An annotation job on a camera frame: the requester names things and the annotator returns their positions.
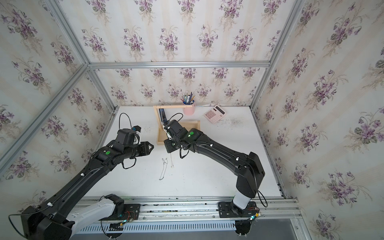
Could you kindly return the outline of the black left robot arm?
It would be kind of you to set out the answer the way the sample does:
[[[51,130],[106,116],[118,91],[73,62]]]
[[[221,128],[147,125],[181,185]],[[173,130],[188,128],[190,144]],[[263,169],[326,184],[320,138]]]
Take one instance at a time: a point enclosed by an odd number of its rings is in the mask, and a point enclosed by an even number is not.
[[[140,126],[119,129],[117,137],[95,151],[87,165],[56,194],[38,206],[29,206],[18,216],[22,231],[17,233],[26,240],[69,240],[73,235],[96,221],[110,216],[126,222],[125,202],[109,194],[78,213],[73,208],[103,177],[124,160],[137,160],[150,155],[154,145],[140,140]]]

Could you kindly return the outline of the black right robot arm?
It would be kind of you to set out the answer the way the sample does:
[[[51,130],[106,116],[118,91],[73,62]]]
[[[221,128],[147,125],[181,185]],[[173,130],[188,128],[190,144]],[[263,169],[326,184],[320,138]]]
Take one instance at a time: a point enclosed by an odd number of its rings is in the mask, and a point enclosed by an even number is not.
[[[260,158],[250,152],[248,155],[232,150],[214,140],[202,131],[192,128],[187,130],[177,120],[167,120],[163,123],[167,134],[164,144],[168,153],[179,150],[204,155],[229,169],[237,176],[235,194],[232,205],[236,210],[245,210],[254,197],[259,193],[259,187],[266,175]]]

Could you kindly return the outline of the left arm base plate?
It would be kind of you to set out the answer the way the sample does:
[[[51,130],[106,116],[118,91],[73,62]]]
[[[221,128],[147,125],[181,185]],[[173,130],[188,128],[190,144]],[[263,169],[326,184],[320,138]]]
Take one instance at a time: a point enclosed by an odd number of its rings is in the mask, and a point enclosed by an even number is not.
[[[124,204],[124,208],[118,207],[111,216],[103,218],[102,221],[133,221],[138,220],[140,214],[140,204]]]

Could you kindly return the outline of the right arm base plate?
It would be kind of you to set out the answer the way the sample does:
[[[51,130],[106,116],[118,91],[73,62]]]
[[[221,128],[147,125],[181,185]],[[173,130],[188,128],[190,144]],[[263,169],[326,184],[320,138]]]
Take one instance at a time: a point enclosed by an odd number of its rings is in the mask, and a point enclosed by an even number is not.
[[[240,209],[233,202],[219,202],[220,218],[247,218],[255,219],[260,215],[260,209],[255,202],[249,202],[245,209]]]

